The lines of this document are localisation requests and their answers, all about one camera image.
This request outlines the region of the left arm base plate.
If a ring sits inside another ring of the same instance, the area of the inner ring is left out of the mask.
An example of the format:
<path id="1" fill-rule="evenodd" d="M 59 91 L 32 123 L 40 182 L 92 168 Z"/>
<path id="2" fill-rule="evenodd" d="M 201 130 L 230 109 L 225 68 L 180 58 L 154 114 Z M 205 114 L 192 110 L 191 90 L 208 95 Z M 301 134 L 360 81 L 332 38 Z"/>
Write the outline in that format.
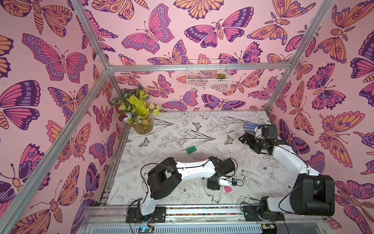
<path id="1" fill-rule="evenodd" d="M 156 207 L 152 214 L 142 214 L 140 207 L 130 207 L 127 210 L 126 223 L 164 223 L 166 207 Z"/>

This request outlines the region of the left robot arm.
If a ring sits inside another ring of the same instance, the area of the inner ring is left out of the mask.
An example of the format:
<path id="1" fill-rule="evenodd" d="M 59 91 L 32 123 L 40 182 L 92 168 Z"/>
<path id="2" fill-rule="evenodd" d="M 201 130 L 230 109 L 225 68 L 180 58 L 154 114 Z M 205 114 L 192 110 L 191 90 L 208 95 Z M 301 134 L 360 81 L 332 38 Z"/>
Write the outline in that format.
<path id="1" fill-rule="evenodd" d="M 205 179 L 209 190 L 218 191 L 222 186 L 234 185 L 233 176 L 237 171 L 237 163 L 232 158 L 209 157 L 204 161 L 183 163 L 169 157 L 153 165 L 155 167 L 147 173 L 147 178 L 141 174 L 146 194 L 137 203 L 137 211 L 142 216 L 154 213 L 158 201 L 169 196 L 183 181 Z"/>

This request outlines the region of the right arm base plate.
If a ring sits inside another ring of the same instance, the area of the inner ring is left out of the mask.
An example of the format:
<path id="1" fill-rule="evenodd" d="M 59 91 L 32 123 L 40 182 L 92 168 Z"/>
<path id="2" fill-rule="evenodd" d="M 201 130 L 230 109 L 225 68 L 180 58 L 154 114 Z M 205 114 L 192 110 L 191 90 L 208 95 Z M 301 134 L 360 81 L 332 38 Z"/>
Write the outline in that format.
<path id="1" fill-rule="evenodd" d="M 252 206 L 249 204 L 245 204 L 241 206 L 241 211 L 244 214 L 245 221 L 264 221 L 264 222 L 272 222 L 272 221 L 285 221 L 285 217 L 283 213 L 275 213 L 275 212 L 264 212 L 260 213 L 259 206 Z"/>

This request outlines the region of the green lego brick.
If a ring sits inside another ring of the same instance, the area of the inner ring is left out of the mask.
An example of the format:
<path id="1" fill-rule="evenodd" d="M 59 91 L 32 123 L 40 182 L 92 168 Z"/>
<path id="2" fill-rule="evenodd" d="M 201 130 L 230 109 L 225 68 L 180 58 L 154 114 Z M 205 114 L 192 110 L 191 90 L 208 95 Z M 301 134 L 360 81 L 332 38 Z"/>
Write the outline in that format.
<path id="1" fill-rule="evenodd" d="M 196 151 L 197 151 L 197 148 L 195 146 L 191 146 L 191 147 L 186 149 L 186 152 L 187 152 L 188 155 L 190 155 L 190 154 L 192 154 Z"/>

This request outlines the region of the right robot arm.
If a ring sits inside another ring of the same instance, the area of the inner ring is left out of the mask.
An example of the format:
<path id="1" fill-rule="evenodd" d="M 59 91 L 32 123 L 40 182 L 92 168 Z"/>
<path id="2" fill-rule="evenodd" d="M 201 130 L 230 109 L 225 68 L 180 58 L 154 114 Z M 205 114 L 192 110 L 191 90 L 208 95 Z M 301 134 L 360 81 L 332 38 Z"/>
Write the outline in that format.
<path id="1" fill-rule="evenodd" d="M 296 177 L 292 190 L 283 197 L 262 197 L 258 213 L 262 219 L 279 214 L 332 216 L 335 213 L 335 182 L 309 166 L 292 148 L 278 137 L 270 124 L 246 123 L 239 141 L 257 154 L 267 153 Z"/>

